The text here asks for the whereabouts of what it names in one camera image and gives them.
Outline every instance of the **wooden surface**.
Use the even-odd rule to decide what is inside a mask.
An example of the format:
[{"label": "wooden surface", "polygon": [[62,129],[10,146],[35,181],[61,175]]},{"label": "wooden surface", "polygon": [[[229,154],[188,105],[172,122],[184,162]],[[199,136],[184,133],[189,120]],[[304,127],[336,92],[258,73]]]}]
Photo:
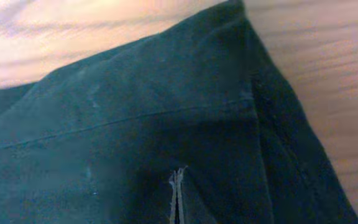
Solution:
[{"label": "wooden surface", "polygon": [[[0,0],[0,88],[161,32],[223,0]],[[358,212],[358,0],[245,0]]]}]

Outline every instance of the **seam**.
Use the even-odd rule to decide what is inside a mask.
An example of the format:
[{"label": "seam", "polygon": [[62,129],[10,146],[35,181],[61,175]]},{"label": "seam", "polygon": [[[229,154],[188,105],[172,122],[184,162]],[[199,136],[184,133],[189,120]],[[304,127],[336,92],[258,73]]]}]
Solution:
[{"label": "seam", "polygon": [[213,105],[208,105],[208,106],[194,106],[194,107],[189,107],[189,108],[181,108],[178,110],[172,110],[172,111],[163,111],[163,112],[156,112],[156,113],[150,113],[150,114],[143,114],[143,115],[139,115],[139,116],[134,116],[131,118],[126,118],[126,119],[120,119],[117,121],[111,121],[111,122],[107,122],[107,123],[102,123],[102,124],[97,124],[95,126],[92,127],[87,127],[87,128],[82,128],[82,129],[77,129],[75,131],[67,131],[67,132],[63,132],[63,133],[57,133],[57,134],[52,134],[49,136],[44,136],[41,138],[37,138],[37,139],[31,139],[31,140],[26,140],[26,141],[22,141],[22,142],[17,142],[15,144],[9,144],[9,145],[5,145],[0,147],[0,149],[6,149],[12,146],[18,146],[18,145],[23,145],[23,144],[28,144],[30,142],[34,142],[34,141],[41,141],[44,139],[50,139],[50,138],[55,138],[55,137],[59,137],[59,136],[65,136],[65,135],[69,135],[69,134],[75,134],[75,133],[80,133],[83,131],[89,131],[95,128],[100,128],[103,126],[109,126],[112,124],[116,124],[116,123],[121,123],[121,122],[126,122],[126,121],[132,121],[132,120],[136,120],[136,119],[141,119],[141,118],[145,118],[145,117],[149,117],[149,116],[156,116],[156,115],[160,115],[160,114],[170,114],[170,113],[180,113],[182,111],[188,111],[188,110],[198,110],[198,109],[208,109],[208,108],[222,108],[222,107],[226,107],[227,105],[233,105],[233,104],[238,104],[244,101],[250,101],[253,100],[252,95],[250,94],[247,98],[243,98],[240,100],[236,100],[236,101],[228,101],[227,103],[223,103],[221,105],[217,105],[217,106],[213,106]]},{"label": "seam", "polygon": [[[95,55],[92,55],[88,58],[84,58],[84,59],[81,59],[79,61],[76,61],[76,62],[73,62],[73,63],[70,63],[68,65],[65,65],[64,67],[60,67],[60,68],[57,68],[51,72],[49,72],[45,77],[43,77],[43,79],[41,79],[40,81],[38,82],[35,82],[35,83],[32,83],[34,84],[34,86],[32,86],[32,88],[30,88],[29,90],[26,91],[26,93],[24,93],[22,95],[22,97],[20,99],[18,99],[16,102],[14,102],[10,107],[8,107],[4,112],[2,112],[0,114],[0,116],[4,115],[5,113],[11,111],[12,109],[14,109],[15,106],[17,106],[18,102],[20,102],[21,100],[23,99],[26,99],[28,97],[28,95],[30,94],[33,94],[33,96],[35,97],[34,99],[31,99],[32,101],[36,101],[38,100],[39,98],[47,95],[50,93],[51,89],[54,90],[56,89],[57,87],[60,87],[64,84],[67,83],[67,80],[68,79],[71,79],[72,76],[66,76],[64,77],[64,79],[62,80],[62,82],[58,85],[54,85],[54,86],[51,86],[51,89],[49,90],[45,90],[45,91],[41,91],[38,87],[38,83],[43,81],[43,82],[50,82],[50,79],[51,78],[55,78],[56,76],[60,77],[62,76],[62,73],[78,73],[79,71],[83,70],[83,69],[90,69],[90,68],[93,68],[101,63],[106,63],[107,61],[110,61],[124,53],[126,53],[127,51],[129,51],[130,49],[133,49],[135,46],[138,46],[140,44],[144,44],[146,42],[149,42],[151,39],[153,39],[156,35],[150,35],[148,37],[144,37],[142,39],[139,39],[139,40],[136,40],[134,42],[130,42],[128,44],[125,44],[125,45],[122,45],[122,46],[118,46],[116,48],[113,48],[113,49],[109,49],[109,50],[105,50],[104,52],[100,52],[100,53],[97,53]],[[114,50],[117,50],[119,48],[124,48],[124,49],[121,49],[120,52],[116,52],[115,54],[111,54],[111,51],[114,51]],[[107,58],[101,58],[100,60],[98,61],[94,61],[94,58],[96,57],[106,57],[106,55],[108,56]]]},{"label": "seam", "polygon": [[175,224],[176,212],[177,212],[177,173],[173,171],[172,176],[169,178],[169,184],[172,186],[172,200],[171,200],[171,214],[169,218],[169,224]]},{"label": "seam", "polygon": [[[265,86],[261,80],[254,78],[255,81],[255,85],[257,86],[257,88],[263,88],[263,86]],[[318,192],[318,189],[316,187],[316,184],[314,181],[312,181],[312,179],[310,178],[310,174],[307,171],[307,168],[303,165],[302,162],[300,162],[299,158],[296,156],[296,153],[294,151],[294,149],[292,148],[291,144],[290,144],[290,138],[288,137],[288,133],[287,131],[283,130],[282,128],[279,128],[279,122],[277,121],[277,116],[274,114],[273,112],[273,106],[272,106],[272,100],[270,99],[269,96],[261,96],[261,100],[263,100],[263,104],[264,109],[267,111],[268,113],[268,119],[270,120],[270,122],[273,125],[273,128],[275,130],[275,132],[278,134],[278,137],[283,141],[283,147],[284,149],[287,150],[287,153],[289,153],[289,155],[292,157],[294,165],[295,165],[295,169],[299,175],[299,178],[301,180],[301,182],[303,183],[303,185],[308,189],[308,191],[310,192],[310,196],[311,196],[311,204],[314,208],[316,208],[316,212],[319,214],[317,216],[318,221],[320,221],[321,217],[323,217],[324,219],[327,218],[326,214],[323,212],[323,210],[321,209],[320,206],[320,194]]]},{"label": "seam", "polygon": [[178,194],[178,209],[179,209],[179,223],[185,224],[185,214],[183,212],[183,196],[182,196],[182,182],[183,182],[183,173],[187,166],[184,168],[179,168],[177,171],[177,194]]}]

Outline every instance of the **wooden table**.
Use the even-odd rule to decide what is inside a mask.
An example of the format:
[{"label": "wooden table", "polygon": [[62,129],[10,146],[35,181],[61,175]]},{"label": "wooden table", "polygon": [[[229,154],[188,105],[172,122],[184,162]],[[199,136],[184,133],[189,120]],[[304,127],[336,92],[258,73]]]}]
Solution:
[{"label": "wooden table", "polygon": [[[0,0],[0,88],[161,32],[223,0]],[[358,0],[245,0],[358,212]]]}]

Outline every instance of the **dark green fabric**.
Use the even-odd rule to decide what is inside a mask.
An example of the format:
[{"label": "dark green fabric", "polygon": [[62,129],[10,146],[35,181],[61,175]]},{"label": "dark green fabric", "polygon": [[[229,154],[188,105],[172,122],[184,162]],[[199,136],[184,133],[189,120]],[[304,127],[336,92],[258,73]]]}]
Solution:
[{"label": "dark green fabric", "polygon": [[240,1],[29,88],[0,91],[0,223],[358,223]]}]

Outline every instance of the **stitching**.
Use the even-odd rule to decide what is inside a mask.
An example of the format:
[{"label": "stitching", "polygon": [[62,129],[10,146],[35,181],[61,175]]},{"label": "stitching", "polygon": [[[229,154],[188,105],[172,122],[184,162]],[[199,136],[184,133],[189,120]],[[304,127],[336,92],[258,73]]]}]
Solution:
[{"label": "stitching", "polygon": [[83,131],[89,131],[89,130],[92,130],[92,129],[95,129],[95,128],[100,128],[100,127],[103,127],[103,126],[109,126],[109,125],[112,125],[112,124],[126,122],[126,121],[132,121],[132,120],[135,120],[135,119],[141,119],[141,118],[145,118],[145,117],[148,117],[148,116],[156,116],[156,115],[160,115],[160,114],[170,114],[170,113],[180,113],[182,111],[188,111],[188,110],[198,110],[198,109],[208,109],[208,108],[218,109],[218,108],[226,107],[227,105],[238,104],[238,103],[241,103],[241,102],[244,102],[244,101],[250,101],[250,100],[253,100],[253,97],[252,97],[251,94],[248,95],[247,98],[243,98],[243,99],[236,100],[236,101],[228,101],[227,103],[217,105],[217,106],[213,106],[213,105],[194,106],[194,107],[189,107],[189,108],[181,108],[181,109],[173,110],[173,111],[163,111],[163,112],[156,112],[156,113],[150,113],[150,114],[142,114],[142,115],[131,117],[131,118],[120,119],[120,120],[111,121],[111,122],[108,122],[108,123],[97,124],[97,125],[92,126],[92,127],[77,129],[75,131],[67,131],[67,132],[63,132],[63,133],[57,133],[57,134],[52,134],[52,135],[49,135],[49,136],[44,136],[44,137],[37,138],[37,139],[31,139],[31,140],[26,140],[26,141],[22,141],[22,142],[17,142],[15,144],[8,144],[8,145],[5,145],[5,146],[0,146],[0,149],[6,149],[6,148],[9,148],[9,147],[12,147],[12,146],[28,144],[28,143],[34,142],[34,141],[40,141],[40,140],[44,140],[44,139],[50,139],[50,138],[55,138],[55,137],[59,137],[59,136],[65,136],[65,135],[69,135],[69,134],[80,133],[80,132],[83,132]]},{"label": "stitching", "polygon": [[[269,72],[270,69],[271,68],[268,67],[268,68],[265,68],[261,72],[267,73],[267,72]],[[258,88],[258,89],[263,88],[264,84],[262,83],[261,80],[254,78],[254,81],[255,81],[256,88]],[[279,128],[280,125],[277,121],[277,116],[272,111],[271,99],[268,96],[262,96],[262,99],[265,101],[264,105],[266,105],[266,106],[264,106],[264,109],[266,109],[268,111],[268,114],[270,115],[270,120],[274,126],[275,131],[277,133],[280,133],[278,136],[283,141],[284,149],[287,149],[287,152],[289,153],[289,155],[292,157],[292,159],[294,161],[295,168],[296,168],[296,171],[300,177],[301,182],[311,192],[311,194],[310,194],[310,196],[312,198],[311,203],[316,208],[316,210],[319,214],[319,216],[317,216],[318,220],[321,219],[320,217],[324,217],[327,220],[326,214],[323,212],[323,210],[319,206],[319,203],[321,203],[321,201],[319,199],[320,194],[318,192],[318,188],[316,187],[316,183],[315,183],[315,181],[313,181],[313,179],[310,178],[310,174],[307,172],[306,167],[303,165],[303,163],[300,162],[300,160],[296,156],[296,153],[290,144],[290,141],[289,141],[290,138],[288,137],[288,133],[286,131],[284,131],[283,129]]]}]

